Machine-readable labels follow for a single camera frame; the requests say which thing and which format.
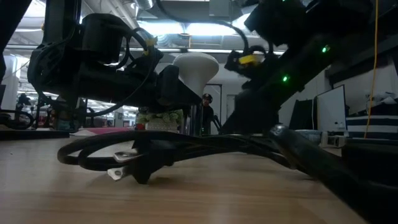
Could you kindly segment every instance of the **desk surface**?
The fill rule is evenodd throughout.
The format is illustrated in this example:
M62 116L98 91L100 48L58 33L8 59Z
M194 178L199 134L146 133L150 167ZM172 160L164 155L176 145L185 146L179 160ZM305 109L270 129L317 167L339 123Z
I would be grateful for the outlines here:
M364 223L321 184L266 158L192 159L139 185L59 163L72 140L0 142L1 223Z

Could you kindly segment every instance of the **red object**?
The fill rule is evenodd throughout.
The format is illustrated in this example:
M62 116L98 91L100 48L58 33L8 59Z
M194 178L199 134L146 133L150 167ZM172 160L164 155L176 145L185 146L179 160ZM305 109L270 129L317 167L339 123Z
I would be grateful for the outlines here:
M145 130L145 125L144 124L137 124L136 125L137 130Z

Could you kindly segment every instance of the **fluorescent light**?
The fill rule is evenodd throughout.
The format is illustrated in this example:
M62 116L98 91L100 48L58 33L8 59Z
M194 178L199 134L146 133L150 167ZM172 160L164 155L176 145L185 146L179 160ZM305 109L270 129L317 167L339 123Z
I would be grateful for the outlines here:
M37 92L35 91L17 91L17 93L25 93L25 94L36 94ZM51 96L58 96L57 94L54 93L48 93L48 92L43 92L45 95L51 95Z
M190 35L232 35L235 34L235 30L218 24L193 23L187 27L187 33Z
M161 52L167 52L167 53L181 53L181 50L187 50L188 52L203 52L203 53L214 53L214 54L229 54L231 53L232 50L221 50L221 49L168 49L168 48L160 48L158 49ZM133 52L142 52L144 51L142 48L130 48L130 51ZM282 55L284 54L285 51L283 50L278 50L278 51L274 51L274 54L276 55Z
M178 22L145 22L138 21L140 27L152 35L181 34L182 26Z
M104 106L89 106L91 109L105 109Z
M42 31L42 29L19 29L17 28L15 32L37 32L37 31Z
M134 106L123 106L123 109L126 111L137 111L138 108L134 107Z
M102 105L106 105L106 106L114 106L114 103L101 103Z

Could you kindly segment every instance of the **yellow cable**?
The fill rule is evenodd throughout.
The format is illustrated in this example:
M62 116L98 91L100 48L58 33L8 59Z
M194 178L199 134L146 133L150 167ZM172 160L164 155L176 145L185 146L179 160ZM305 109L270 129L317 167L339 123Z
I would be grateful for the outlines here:
M376 82L376 67L377 67L377 25L379 23L379 0L376 0L376 20L375 20L375 28L374 28L374 65L373 65L373 81L372 81L372 90L371 90L371 100L369 105L369 114L368 114L368 122L366 123L366 130L363 138L366 139L366 135L368 133L369 124L371 122L371 111L372 111L372 101L373 101L373 91L374 91L374 83Z

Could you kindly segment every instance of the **yellow tag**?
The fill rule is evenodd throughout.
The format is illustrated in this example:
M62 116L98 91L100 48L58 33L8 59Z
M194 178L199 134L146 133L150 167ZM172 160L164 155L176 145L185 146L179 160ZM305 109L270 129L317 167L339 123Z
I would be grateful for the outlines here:
M154 46L157 43L157 37L145 40L147 46Z
M244 65L247 63L255 63L257 64L256 57L254 55L247 55L239 58L239 63Z
M152 38L152 39L147 39L145 40L145 43L147 44L147 47L149 46L154 46L157 43L157 37ZM149 52L147 50L144 51L144 55L148 55Z

